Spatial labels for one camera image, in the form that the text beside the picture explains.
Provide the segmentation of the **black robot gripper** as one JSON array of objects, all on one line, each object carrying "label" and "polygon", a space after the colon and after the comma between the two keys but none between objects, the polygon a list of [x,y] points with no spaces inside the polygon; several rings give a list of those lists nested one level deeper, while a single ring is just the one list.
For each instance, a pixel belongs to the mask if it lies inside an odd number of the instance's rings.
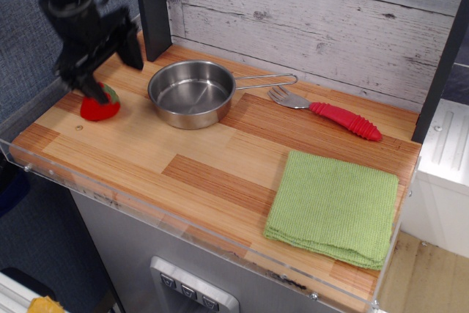
[{"label": "black robot gripper", "polygon": [[95,4],[68,4],[53,7],[53,27],[63,46],[54,73],[71,89],[80,89],[99,104],[107,104],[94,71],[110,56],[118,54],[124,64],[137,70],[144,67],[137,38],[137,25],[127,7],[101,15]]}]

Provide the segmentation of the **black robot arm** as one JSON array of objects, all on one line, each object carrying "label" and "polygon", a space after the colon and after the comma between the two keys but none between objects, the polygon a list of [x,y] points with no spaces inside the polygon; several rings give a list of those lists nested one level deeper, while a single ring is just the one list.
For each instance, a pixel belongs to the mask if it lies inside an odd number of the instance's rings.
[{"label": "black robot arm", "polygon": [[39,0],[46,18],[62,40],[62,52],[54,66],[55,76],[71,89],[80,90],[100,105],[111,96],[96,82],[93,73],[113,54],[129,67],[142,70],[144,63],[137,39],[137,25],[127,7],[107,15],[98,10],[108,0]]}]

